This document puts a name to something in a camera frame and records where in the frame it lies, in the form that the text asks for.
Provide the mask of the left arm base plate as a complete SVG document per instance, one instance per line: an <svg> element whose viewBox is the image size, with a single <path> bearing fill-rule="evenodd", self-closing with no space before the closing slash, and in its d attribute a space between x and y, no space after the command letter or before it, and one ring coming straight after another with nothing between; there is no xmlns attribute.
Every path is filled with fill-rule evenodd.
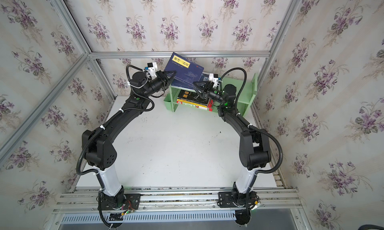
<svg viewBox="0 0 384 230"><path fill-rule="evenodd" d="M119 194L111 197L101 193L101 199L98 200L98 210L138 210L141 196L141 194Z"/></svg>

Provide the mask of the yellow cartoon cover book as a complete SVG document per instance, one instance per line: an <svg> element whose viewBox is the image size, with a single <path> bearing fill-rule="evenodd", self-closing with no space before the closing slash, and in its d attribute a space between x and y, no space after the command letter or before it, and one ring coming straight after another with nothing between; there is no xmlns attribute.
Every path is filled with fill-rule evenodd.
<svg viewBox="0 0 384 230"><path fill-rule="evenodd" d="M201 104L198 104L198 103L189 102L189 101L186 101L186 100L181 100L181 99L177 99L177 103L180 104L180 105L187 105L189 107L198 108L198 109L202 109L202 110L208 110L209 109L208 106L201 105Z"/></svg>

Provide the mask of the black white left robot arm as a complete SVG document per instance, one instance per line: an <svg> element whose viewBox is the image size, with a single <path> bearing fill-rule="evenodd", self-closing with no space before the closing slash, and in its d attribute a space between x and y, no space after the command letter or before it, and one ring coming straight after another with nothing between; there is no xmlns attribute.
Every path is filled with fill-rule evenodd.
<svg viewBox="0 0 384 230"><path fill-rule="evenodd" d="M82 151L76 165L78 176L94 174L100 184L98 211L133 209L132 201L125 196L125 190L115 168L118 153L113 143L125 127L142 113L154 109L153 95L164 92L173 82L175 71L160 71L155 63L144 69L126 66L127 85L131 88L125 104L106 122L95 130L82 134Z"/></svg>

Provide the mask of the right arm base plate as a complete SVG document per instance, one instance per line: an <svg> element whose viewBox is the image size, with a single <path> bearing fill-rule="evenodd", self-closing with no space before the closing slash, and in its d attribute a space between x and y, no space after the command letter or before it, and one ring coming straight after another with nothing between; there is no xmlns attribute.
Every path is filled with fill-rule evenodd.
<svg viewBox="0 0 384 230"><path fill-rule="evenodd" d="M218 198L217 205L220 208L242 208L248 206L252 209L260 203L260 198L254 191L248 194L242 194L236 191L219 192Z"/></svg>

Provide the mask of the dark blue book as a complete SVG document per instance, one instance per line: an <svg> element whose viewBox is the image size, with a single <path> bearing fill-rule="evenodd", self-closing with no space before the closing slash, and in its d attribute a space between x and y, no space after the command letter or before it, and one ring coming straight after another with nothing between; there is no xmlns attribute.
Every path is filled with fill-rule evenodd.
<svg viewBox="0 0 384 230"><path fill-rule="evenodd" d="M204 67L187 60L177 53L171 55L164 69L164 72L176 72L176 80L190 85L200 80L203 71Z"/></svg>
<svg viewBox="0 0 384 230"><path fill-rule="evenodd" d="M176 89L181 89L181 90L187 90L187 91L192 91L192 92L196 92L193 85L191 84L188 84L188 83L184 83L184 82L181 82L181 81L178 81L176 79L174 79L171 83L171 87L172 88L176 88Z"/></svg>

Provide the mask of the green nature encyclopedia book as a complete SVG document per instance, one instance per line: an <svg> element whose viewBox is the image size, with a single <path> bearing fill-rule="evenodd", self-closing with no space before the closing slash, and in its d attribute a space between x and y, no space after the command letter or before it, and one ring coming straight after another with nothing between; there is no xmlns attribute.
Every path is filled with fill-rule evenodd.
<svg viewBox="0 0 384 230"><path fill-rule="evenodd" d="M186 101L189 101L189 102L198 103L198 104L201 104L201 105L208 106L209 109L208 109L208 110L205 110L205 111L209 111L209 112L212 112L212 111L213 111L213 101L212 101L212 100L208 100L208 101L188 100L188 99L181 99L181 100L186 100Z"/></svg>

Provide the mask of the black book yellow title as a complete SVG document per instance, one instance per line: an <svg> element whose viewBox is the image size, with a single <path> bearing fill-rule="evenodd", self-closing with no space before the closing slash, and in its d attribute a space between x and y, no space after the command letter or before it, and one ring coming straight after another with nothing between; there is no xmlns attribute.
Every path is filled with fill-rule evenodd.
<svg viewBox="0 0 384 230"><path fill-rule="evenodd" d="M207 107L209 100L202 99L197 93L187 90L181 90L177 101L181 103L189 103L193 105Z"/></svg>

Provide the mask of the white science youth magazine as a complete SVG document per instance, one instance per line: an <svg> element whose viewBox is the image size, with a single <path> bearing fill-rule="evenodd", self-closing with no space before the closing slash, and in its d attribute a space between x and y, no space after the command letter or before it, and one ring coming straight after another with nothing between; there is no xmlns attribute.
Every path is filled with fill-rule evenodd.
<svg viewBox="0 0 384 230"><path fill-rule="evenodd" d="M199 80L197 80L197 82L201 82L201 81L208 81L209 80L209 74L208 73L202 73L201 77Z"/></svg>

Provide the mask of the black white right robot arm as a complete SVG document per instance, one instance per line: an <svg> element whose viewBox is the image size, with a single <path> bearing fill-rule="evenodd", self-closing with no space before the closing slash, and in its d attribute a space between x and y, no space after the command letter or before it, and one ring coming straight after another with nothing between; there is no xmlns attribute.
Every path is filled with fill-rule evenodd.
<svg viewBox="0 0 384 230"><path fill-rule="evenodd" d="M244 80L239 90L233 84L222 87L222 80L233 71L241 71ZM259 129L247 121L238 110L238 101L246 85L247 72L243 68L232 68L225 72L217 81L193 82L193 87L200 98L213 100L218 103L217 111L219 117L229 124L239 135L239 158L245 169L237 181L234 182L232 189L232 200L236 207L245 207L247 211L255 208L259 204L256 194L251 192L259 174L270 174L279 169L283 162L283 149L279 141L264 129ZM272 159L269 140L272 140L278 148L278 162L269 170L264 167Z"/></svg>

